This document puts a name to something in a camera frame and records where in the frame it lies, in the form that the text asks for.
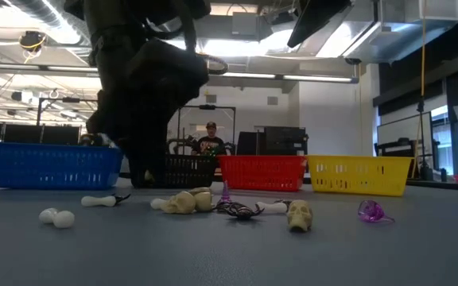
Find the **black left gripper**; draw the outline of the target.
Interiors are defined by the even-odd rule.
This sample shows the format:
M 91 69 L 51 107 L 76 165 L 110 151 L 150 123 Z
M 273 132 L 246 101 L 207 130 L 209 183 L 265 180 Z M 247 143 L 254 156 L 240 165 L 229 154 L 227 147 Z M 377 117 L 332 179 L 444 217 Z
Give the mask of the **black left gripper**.
M 165 139 L 172 116 L 197 97 L 208 81 L 207 65 L 194 52 L 152 40 L 128 59 L 102 64 L 101 80 L 101 131 L 112 139 L 123 139 L 131 183 L 143 187 L 142 148 L 133 139 Z M 155 187 L 164 183 L 166 155 L 166 141 L 158 141 L 149 163 Z

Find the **blue plastic basket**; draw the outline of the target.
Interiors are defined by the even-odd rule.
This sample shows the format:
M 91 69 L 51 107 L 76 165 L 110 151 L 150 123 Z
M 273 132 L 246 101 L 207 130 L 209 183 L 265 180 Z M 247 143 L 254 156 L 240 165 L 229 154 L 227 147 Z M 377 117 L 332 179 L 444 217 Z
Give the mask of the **blue plastic basket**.
M 0 142 L 0 187 L 105 190 L 115 185 L 119 149 Z

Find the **black plastic basket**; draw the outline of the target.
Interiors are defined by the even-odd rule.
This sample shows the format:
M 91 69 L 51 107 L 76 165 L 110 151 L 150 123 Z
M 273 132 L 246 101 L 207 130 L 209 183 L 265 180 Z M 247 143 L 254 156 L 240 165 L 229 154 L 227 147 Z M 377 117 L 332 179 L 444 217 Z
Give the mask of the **black plastic basket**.
M 195 188 L 212 185 L 217 161 L 213 157 L 167 155 L 162 187 Z

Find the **person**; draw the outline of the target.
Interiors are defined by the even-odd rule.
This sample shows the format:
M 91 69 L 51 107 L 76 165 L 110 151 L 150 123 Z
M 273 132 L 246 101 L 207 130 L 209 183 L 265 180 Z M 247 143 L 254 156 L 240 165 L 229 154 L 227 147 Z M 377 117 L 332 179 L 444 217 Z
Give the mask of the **person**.
M 224 147 L 224 141 L 216 136 L 217 125 L 215 122 L 208 122 L 206 125 L 207 136 L 202 137 L 192 148 L 192 155 L 205 154 L 207 151 L 216 150 L 222 153 L 221 147 Z
M 78 145 L 91 147 L 114 147 L 114 143 L 105 133 L 85 133 L 80 136 Z

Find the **grey ceiling box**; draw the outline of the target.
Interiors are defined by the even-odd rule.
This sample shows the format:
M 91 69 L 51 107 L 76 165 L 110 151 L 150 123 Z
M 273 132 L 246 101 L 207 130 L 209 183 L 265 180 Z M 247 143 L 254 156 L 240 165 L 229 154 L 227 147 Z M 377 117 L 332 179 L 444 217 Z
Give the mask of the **grey ceiling box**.
M 239 36 L 256 36 L 258 32 L 258 15 L 234 12 L 232 14 L 232 34 Z

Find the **long ceiling light strip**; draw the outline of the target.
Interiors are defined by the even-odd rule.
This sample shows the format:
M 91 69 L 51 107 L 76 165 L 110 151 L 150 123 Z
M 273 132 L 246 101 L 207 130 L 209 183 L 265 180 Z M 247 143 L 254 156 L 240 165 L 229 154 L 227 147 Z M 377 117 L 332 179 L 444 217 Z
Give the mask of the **long ceiling light strip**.
M 52 66 L 35 64 L 0 64 L 0 73 L 21 73 L 24 75 L 59 75 L 74 77 L 98 77 L 96 68 L 74 66 Z M 226 72 L 217 77 L 241 78 L 241 79 L 270 79 L 297 82 L 320 82 L 320 83 L 352 83 L 359 82 L 355 77 L 339 77 L 326 75 L 279 75 L 249 72 Z

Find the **black monitor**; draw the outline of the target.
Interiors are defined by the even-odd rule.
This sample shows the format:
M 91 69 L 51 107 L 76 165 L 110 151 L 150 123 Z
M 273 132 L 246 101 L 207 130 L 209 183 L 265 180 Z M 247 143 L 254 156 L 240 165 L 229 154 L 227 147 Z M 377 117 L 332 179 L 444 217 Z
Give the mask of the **black monitor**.
M 266 139 L 263 132 L 241 131 L 236 145 L 237 155 L 264 155 Z

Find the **red plastic basket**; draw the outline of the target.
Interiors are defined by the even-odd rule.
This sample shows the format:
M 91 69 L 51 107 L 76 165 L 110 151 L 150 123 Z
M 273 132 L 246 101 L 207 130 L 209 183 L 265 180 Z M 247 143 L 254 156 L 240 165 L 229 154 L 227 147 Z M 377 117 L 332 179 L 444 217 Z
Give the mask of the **red plastic basket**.
M 304 156 L 218 156 L 223 182 L 229 188 L 259 191 L 298 191 L 303 185 Z

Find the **black equipment case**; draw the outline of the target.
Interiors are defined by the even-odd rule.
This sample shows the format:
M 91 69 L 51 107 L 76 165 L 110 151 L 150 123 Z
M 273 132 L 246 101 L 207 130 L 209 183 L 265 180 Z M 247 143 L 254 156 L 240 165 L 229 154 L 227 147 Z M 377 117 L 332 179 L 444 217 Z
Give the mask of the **black equipment case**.
M 306 155 L 309 136 L 303 127 L 265 126 L 265 155 Z

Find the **whiteboard on stand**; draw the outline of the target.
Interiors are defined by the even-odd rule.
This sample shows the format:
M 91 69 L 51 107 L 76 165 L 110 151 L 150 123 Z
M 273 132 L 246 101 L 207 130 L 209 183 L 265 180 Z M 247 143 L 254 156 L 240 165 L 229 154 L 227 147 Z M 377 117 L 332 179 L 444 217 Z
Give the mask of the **whiteboard on stand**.
M 430 112 L 414 115 L 394 122 L 386 123 L 377 127 L 377 146 L 398 143 L 400 138 L 408 138 L 411 141 L 418 141 L 417 154 L 425 154 L 427 157 L 433 155 L 433 132 L 432 116 Z

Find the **black equipment cart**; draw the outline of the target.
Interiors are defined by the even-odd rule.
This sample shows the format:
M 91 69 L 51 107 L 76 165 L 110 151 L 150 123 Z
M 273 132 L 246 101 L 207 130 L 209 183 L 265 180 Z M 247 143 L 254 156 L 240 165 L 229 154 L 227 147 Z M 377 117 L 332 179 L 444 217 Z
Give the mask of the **black equipment cart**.
M 396 141 L 374 144 L 378 157 L 414 157 L 415 141 L 407 137 L 400 137 Z

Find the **yellow plastic basket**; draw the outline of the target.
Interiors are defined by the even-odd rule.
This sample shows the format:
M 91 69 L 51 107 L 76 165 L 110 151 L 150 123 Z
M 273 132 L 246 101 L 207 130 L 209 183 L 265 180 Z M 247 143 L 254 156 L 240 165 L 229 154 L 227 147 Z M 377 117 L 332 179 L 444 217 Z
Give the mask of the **yellow plastic basket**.
M 315 192 L 359 195 L 403 195 L 410 157 L 308 155 Z

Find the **black tripod stand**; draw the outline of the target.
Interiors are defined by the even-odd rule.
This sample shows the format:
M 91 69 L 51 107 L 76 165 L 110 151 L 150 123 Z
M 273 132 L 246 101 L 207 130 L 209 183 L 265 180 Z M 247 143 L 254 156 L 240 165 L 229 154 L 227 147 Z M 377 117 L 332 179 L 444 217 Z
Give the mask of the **black tripod stand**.
M 418 177 L 421 180 L 427 180 L 430 177 L 429 171 L 430 168 L 426 162 L 425 155 L 425 135 L 423 128 L 423 113 L 424 113 L 425 101 L 424 97 L 421 96 L 418 104 L 417 111 L 418 115 L 418 124 L 417 124 L 417 138 L 415 140 L 414 146 L 414 161 L 413 161 L 413 174 L 418 171 Z

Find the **black metal frame rig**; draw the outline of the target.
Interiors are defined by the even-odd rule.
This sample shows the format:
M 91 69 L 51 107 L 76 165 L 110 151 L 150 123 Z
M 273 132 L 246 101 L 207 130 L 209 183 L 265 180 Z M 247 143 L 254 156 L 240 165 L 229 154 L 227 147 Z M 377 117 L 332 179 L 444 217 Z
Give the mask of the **black metal frame rig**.
M 95 99 L 39 98 L 35 125 L 78 127 L 82 135 L 87 132 L 87 120 L 97 107 Z
M 206 122 L 215 122 L 218 130 L 228 131 L 228 122 L 231 123 L 231 138 L 224 139 L 225 148 L 230 154 L 235 154 L 236 139 L 236 108 L 233 106 L 215 105 L 186 105 L 177 111 L 177 138 L 183 139 L 187 131 L 191 136 L 194 133 L 205 131 Z

